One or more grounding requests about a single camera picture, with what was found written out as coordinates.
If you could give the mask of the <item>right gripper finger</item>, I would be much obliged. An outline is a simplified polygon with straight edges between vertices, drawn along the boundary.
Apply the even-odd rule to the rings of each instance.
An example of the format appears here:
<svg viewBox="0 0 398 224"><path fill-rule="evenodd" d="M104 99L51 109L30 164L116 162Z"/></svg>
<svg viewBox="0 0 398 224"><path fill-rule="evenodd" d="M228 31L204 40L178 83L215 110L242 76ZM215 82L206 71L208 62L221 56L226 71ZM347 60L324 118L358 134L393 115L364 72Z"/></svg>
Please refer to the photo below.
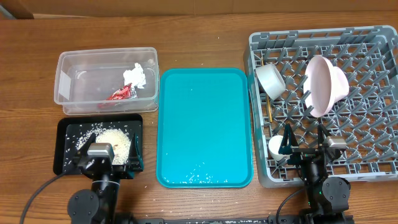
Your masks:
<svg viewBox="0 0 398 224"><path fill-rule="evenodd" d="M317 143L318 145L321 144L326 144L328 142L328 137L331 136L329 130L327 130L327 128L323 125L323 124L319 124L317 126L317 131L318 131L318 140Z"/></svg>
<svg viewBox="0 0 398 224"><path fill-rule="evenodd" d="M290 124L284 126L284 134L280 144L278 153L282 155L290 155L296 153L299 149L299 144L295 138L295 134Z"/></svg>

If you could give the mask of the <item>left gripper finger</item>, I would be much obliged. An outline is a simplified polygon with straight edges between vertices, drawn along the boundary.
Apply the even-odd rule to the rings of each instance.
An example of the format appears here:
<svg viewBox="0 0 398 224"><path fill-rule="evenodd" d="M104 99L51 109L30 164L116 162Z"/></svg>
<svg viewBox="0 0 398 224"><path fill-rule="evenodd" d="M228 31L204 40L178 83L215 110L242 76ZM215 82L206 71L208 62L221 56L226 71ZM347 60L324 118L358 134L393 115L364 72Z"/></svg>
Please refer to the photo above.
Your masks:
<svg viewBox="0 0 398 224"><path fill-rule="evenodd" d="M95 143L96 141L96 134L93 133L88 140L86 141L86 143L84 143L84 145L82 145L82 147L76 152L76 154L74 155L74 160L75 161L79 161L82 157L85 157L88 155L88 149L90 147L90 145L92 143Z"/></svg>
<svg viewBox="0 0 398 224"><path fill-rule="evenodd" d="M142 153L139 151L137 143L138 140L136 134L134 133L132 135L127 164L131 171L142 172L144 170L144 162L142 158Z"/></svg>

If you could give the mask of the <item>white cup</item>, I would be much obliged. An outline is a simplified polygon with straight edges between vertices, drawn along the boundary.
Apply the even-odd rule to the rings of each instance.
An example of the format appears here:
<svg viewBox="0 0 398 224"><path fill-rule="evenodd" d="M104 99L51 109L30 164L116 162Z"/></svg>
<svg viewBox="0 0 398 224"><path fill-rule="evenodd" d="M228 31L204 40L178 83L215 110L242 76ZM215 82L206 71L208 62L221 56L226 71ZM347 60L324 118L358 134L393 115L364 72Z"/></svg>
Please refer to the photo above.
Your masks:
<svg viewBox="0 0 398 224"><path fill-rule="evenodd" d="M268 142L268 150L271 154L271 157L276 161L281 161L282 159L288 159L290 157L290 155L279 154L279 148L282 143L282 140L283 136L275 135L271 137L271 139Z"/></svg>

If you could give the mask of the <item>wooden chopstick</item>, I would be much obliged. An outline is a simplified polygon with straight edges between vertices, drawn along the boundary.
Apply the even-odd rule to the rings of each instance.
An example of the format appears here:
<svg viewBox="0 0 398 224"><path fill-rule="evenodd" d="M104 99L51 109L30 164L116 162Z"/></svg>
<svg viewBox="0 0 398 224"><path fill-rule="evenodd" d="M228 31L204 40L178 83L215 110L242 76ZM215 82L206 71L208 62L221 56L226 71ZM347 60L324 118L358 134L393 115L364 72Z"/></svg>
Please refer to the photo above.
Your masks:
<svg viewBox="0 0 398 224"><path fill-rule="evenodd" d="M264 66L264 58L262 55L261 55L261 66ZM273 119L272 119L271 102L270 102L269 95L267 93L266 93L266 101L267 101L267 114L269 117L269 122L272 123Z"/></svg>

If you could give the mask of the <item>white round plate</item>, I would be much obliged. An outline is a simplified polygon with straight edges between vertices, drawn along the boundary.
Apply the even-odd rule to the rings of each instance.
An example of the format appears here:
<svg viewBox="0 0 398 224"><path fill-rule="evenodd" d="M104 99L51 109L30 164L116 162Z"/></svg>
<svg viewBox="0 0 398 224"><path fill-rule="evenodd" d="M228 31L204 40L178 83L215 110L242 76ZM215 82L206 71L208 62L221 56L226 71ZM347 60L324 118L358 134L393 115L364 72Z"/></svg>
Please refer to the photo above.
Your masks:
<svg viewBox="0 0 398 224"><path fill-rule="evenodd" d="M310 114L319 118L326 115L335 103L335 68L331 62L315 55L308 63L303 84L304 93L310 92L305 99L307 108L312 107Z"/></svg>

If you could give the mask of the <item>grey bowl with food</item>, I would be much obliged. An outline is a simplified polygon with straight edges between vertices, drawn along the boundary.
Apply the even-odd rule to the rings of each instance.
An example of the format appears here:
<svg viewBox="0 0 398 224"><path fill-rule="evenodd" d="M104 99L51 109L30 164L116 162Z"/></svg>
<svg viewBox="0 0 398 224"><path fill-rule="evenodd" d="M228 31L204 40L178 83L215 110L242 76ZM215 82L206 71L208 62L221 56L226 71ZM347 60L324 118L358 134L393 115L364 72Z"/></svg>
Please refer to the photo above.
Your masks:
<svg viewBox="0 0 398 224"><path fill-rule="evenodd" d="M272 100L276 100L285 91L285 82L274 64L257 67L256 75L262 88Z"/></svg>

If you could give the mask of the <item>red snack wrapper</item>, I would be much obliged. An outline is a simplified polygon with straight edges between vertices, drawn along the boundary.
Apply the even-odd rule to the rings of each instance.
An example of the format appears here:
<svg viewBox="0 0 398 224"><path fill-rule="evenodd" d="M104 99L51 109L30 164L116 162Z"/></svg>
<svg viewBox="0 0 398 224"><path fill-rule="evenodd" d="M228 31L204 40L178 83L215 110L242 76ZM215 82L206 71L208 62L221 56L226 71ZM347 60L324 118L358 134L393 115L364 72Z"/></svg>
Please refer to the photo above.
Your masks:
<svg viewBox="0 0 398 224"><path fill-rule="evenodd" d="M111 96L107 98L107 100L123 100L123 99L130 99L136 98L137 93L135 88L132 86L132 83L129 83L122 88L115 91Z"/></svg>

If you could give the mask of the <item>white tissue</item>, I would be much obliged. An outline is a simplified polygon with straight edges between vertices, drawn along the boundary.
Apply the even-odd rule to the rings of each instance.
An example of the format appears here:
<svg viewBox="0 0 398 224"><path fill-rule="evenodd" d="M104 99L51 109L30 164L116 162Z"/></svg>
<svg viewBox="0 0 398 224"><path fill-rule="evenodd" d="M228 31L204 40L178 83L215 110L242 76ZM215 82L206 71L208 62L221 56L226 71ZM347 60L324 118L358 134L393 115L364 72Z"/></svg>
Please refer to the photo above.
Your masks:
<svg viewBox="0 0 398 224"><path fill-rule="evenodd" d="M123 73L123 78L125 85L131 84L132 87L137 87L138 89L144 89L146 85L144 69L139 63L135 63L132 70L126 70Z"/></svg>

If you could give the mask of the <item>pink bowl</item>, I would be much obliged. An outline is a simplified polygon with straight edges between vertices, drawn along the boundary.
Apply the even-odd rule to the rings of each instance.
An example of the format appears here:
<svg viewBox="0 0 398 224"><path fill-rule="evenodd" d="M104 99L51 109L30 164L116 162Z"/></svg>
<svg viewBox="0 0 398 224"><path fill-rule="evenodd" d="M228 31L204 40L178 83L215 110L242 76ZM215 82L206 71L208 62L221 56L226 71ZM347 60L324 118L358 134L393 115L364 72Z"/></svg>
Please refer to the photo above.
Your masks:
<svg viewBox="0 0 398 224"><path fill-rule="evenodd" d="M339 67L333 67L335 70L335 83L333 84L333 88L335 90L335 100L337 101L342 100L346 97L349 93L349 83L346 78L346 75L342 69Z"/></svg>

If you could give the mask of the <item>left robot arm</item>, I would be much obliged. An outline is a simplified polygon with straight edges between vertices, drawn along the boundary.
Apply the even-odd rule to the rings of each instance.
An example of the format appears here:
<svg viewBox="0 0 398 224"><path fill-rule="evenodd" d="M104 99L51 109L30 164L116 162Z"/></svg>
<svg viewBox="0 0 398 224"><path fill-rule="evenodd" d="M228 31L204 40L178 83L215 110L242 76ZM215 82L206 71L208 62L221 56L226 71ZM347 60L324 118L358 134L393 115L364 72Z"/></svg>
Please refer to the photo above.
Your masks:
<svg viewBox="0 0 398 224"><path fill-rule="evenodd" d="M79 190L68 202L67 212L72 223L137 223L131 213L117 213L116 205L120 181L133 179L144 170L142 149L132 136L127 161L114 165L114 151L110 143L96 143L92 134L73 156L72 163L84 176L92 180L90 189Z"/></svg>

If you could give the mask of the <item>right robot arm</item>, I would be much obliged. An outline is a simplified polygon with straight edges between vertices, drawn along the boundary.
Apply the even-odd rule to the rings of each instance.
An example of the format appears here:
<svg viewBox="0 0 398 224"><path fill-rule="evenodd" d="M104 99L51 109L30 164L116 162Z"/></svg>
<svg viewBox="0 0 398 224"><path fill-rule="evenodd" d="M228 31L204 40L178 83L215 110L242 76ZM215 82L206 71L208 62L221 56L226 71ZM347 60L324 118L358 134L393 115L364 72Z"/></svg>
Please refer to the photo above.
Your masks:
<svg viewBox="0 0 398 224"><path fill-rule="evenodd" d="M346 141L334 136L319 124L317 127L317 147L301 148L295 138L291 125L286 124L279 153L288 155L287 163L295 166L304 187L289 195L278 207L276 223L353 223L352 216L345 216L349 209L351 184L341 177L331 177L327 165L341 157L346 149ZM280 216L282 207L292 197L305 192L308 208L298 215Z"/></svg>

